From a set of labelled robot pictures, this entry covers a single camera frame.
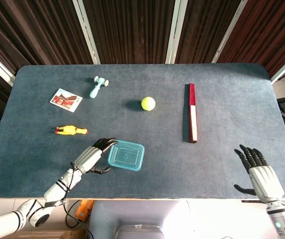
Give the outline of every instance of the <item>light blue toy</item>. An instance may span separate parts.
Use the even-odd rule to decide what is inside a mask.
[[[97,85],[95,86],[95,88],[89,94],[90,98],[95,98],[96,97],[99,89],[101,88],[101,85],[107,86],[109,84],[108,80],[105,80],[104,78],[98,77],[98,76],[95,76],[94,82],[97,82]]]

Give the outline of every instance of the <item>transparent blue container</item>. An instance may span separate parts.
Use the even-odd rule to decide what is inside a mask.
[[[117,141],[118,143],[111,148],[108,163],[114,167],[140,171],[143,163],[144,146],[122,140]]]

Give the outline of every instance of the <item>yellow ball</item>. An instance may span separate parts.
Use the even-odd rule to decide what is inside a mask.
[[[156,106],[156,101],[152,97],[145,97],[142,100],[142,108],[145,111],[151,111]]]

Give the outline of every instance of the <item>yellow toy chicken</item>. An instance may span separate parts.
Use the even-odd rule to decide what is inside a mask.
[[[56,127],[55,133],[63,135],[74,135],[76,133],[88,134],[89,131],[86,128],[76,128],[73,125],[66,125],[63,127]]]

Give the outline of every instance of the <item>white robotic arm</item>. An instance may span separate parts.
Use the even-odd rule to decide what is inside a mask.
[[[71,163],[72,168],[68,169],[44,194],[46,201],[44,206],[36,199],[30,199],[20,205],[16,211],[0,215],[0,238],[21,230],[26,221],[34,227],[44,224],[54,207],[65,204],[67,193],[81,180],[83,174],[87,172],[99,174],[108,172],[110,167],[98,169],[95,164],[101,155],[116,143],[115,138],[102,138],[93,146],[88,147],[75,160],[75,163]]]
[[[257,195],[267,204],[267,213],[277,231],[279,239],[285,239],[285,204],[280,200],[284,190],[278,177],[264,156],[257,149],[250,149],[240,145],[244,154],[235,149],[240,157],[254,189],[244,189],[235,184],[234,187],[245,194]]]

